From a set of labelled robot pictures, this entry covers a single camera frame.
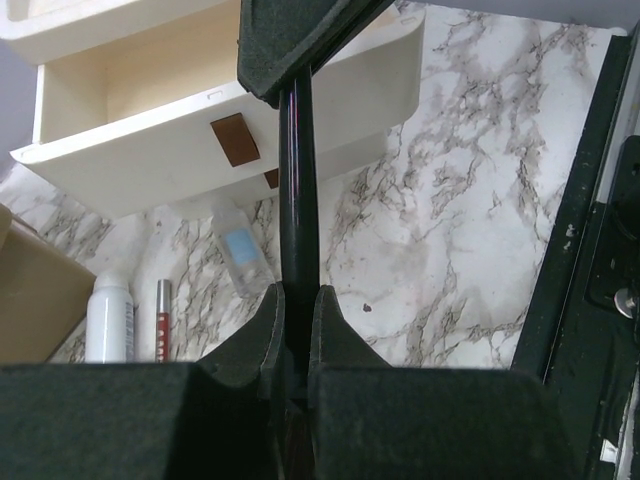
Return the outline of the black fluffy powder brush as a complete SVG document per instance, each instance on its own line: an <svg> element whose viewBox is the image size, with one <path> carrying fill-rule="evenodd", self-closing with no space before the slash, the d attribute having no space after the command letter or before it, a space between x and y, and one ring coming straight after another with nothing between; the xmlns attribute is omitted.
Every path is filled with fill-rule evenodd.
<svg viewBox="0 0 640 480"><path fill-rule="evenodd" d="M285 293L288 412L285 477L312 479L314 455L308 417L308 373L319 285L319 221L312 71L301 70L283 87L279 106L279 221Z"/></svg>

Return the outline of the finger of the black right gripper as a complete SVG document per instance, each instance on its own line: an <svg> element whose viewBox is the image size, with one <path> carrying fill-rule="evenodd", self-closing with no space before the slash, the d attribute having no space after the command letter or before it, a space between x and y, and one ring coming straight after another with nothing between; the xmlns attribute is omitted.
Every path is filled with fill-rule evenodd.
<svg viewBox="0 0 640 480"><path fill-rule="evenodd" d="M240 4L237 79L273 108L303 69L317 72L391 3L255 0Z"/></svg>

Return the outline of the white drawer organizer box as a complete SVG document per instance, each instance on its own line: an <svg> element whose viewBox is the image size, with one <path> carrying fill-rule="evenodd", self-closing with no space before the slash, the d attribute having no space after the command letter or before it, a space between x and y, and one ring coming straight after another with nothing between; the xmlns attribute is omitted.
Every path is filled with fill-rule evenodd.
<svg viewBox="0 0 640 480"><path fill-rule="evenodd" d="M238 1L3 1L1 40L31 65L114 51L202 25L238 25Z"/></svg>

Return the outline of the white pull-out drawer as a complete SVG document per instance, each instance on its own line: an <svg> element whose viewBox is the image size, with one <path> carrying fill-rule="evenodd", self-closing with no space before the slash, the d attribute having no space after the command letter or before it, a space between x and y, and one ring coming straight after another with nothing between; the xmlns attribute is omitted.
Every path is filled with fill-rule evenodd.
<svg viewBox="0 0 640 480"><path fill-rule="evenodd" d="M318 153L316 167L318 181L346 174L379 160L387 152L386 132L379 132L361 140ZM210 217L218 199L234 202L238 207L262 201L278 194L278 169L242 180L218 189L175 202L169 208L180 218L197 220Z"/></svg>
<svg viewBox="0 0 640 480"><path fill-rule="evenodd" d="M419 103L425 13L388 8L313 79L316 152ZM117 219L277 169L278 114L236 78L238 25L202 25L34 65L32 141L14 159Z"/></svg>

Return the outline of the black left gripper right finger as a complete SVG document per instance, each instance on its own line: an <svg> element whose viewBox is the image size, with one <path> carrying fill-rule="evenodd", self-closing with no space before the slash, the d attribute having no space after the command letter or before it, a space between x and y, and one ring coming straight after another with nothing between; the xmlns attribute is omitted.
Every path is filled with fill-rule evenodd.
<svg viewBox="0 0 640 480"><path fill-rule="evenodd" d="M575 479L557 405L503 369L388 365L316 297L309 402L319 479Z"/></svg>

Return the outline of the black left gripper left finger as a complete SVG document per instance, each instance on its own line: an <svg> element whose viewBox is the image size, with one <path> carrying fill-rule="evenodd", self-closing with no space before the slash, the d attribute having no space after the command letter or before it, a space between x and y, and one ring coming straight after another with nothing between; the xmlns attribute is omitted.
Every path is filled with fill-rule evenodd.
<svg viewBox="0 0 640 480"><path fill-rule="evenodd" d="M284 291L196 362L1 370L5 479L279 479Z"/></svg>

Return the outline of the red lip pencil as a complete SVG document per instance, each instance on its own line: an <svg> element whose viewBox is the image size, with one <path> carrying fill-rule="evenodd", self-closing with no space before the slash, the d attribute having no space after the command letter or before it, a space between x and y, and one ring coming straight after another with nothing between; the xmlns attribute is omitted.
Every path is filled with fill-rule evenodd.
<svg viewBox="0 0 640 480"><path fill-rule="evenodd" d="M159 280L156 290L155 345L155 357L158 363L165 363L170 359L171 295L171 281L169 279Z"/></svg>

